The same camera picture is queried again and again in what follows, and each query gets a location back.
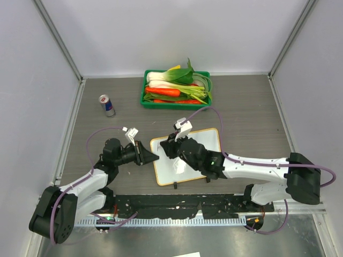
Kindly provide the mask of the yellow framed whiteboard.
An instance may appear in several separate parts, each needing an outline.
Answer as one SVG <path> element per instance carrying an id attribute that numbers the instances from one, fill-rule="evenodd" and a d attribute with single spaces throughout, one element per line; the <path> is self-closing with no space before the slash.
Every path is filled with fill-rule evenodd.
<path id="1" fill-rule="evenodd" d="M 204 145 L 207 150 L 215 152 L 221 150 L 219 132 L 215 128 L 193 131 L 188 134 L 188 137 Z M 205 178 L 199 171 L 195 171 L 180 158 L 169 159 L 160 146 L 160 142 L 166 139 L 167 137 L 159 137 L 152 139 L 150 142 L 151 152 L 159 156 L 159 159 L 153 162 L 157 184 L 167 186 L 173 183 Z"/>

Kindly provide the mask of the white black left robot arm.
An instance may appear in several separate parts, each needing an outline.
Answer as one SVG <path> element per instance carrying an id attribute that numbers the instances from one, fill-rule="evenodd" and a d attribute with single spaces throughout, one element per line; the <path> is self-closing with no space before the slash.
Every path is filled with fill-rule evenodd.
<path id="1" fill-rule="evenodd" d="M 64 243 L 74 224 L 82 218 L 97 210 L 104 214 L 113 210 L 114 195 L 108 185 L 118 175 L 119 166 L 127 163 L 142 166 L 158 159 L 141 141 L 123 147 L 118 139 L 108 139 L 99 160 L 86 175 L 65 186 L 49 186 L 43 191 L 29 230 L 55 244 Z"/>

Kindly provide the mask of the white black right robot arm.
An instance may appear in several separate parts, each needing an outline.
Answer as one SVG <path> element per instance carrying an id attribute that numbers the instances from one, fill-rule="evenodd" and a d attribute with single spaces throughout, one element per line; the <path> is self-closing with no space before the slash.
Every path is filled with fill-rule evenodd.
<path id="1" fill-rule="evenodd" d="M 193 138 L 176 140 L 173 135 L 160 146 L 169 159 L 179 157 L 209 179 L 264 181 L 246 186 L 242 205 L 247 211 L 278 200 L 293 199 L 306 205 L 320 202 L 321 171 L 300 153 L 291 153 L 288 158 L 246 158 L 208 150 Z"/>

